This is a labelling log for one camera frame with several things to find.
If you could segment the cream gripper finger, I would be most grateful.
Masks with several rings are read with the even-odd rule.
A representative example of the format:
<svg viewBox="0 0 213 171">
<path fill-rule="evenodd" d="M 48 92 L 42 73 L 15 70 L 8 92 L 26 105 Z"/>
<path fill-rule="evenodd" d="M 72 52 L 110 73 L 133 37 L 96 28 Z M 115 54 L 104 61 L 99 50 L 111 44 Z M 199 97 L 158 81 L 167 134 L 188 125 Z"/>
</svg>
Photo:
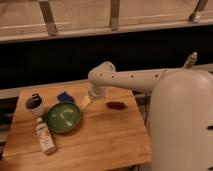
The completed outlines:
<svg viewBox="0 0 213 171">
<path fill-rule="evenodd" d="M 84 109 L 91 103 L 92 103 L 91 97 L 89 95 L 85 95 L 81 103 L 81 108 Z"/>
</svg>

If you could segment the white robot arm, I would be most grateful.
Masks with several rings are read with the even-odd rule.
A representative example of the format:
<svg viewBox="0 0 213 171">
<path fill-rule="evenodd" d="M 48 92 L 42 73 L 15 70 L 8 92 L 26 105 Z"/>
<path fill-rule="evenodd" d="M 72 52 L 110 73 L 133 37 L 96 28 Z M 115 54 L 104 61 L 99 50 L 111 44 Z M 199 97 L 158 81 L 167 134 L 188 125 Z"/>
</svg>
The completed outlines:
<svg viewBox="0 0 213 171">
<path fill-rule="evenodd" d="M 117 71 L 104 62 L 88 73 L 82 106 L 108 86 L 148 92 L 152 171 L 213 171 L 213 74 L 192 68 Z"/>
</svg>

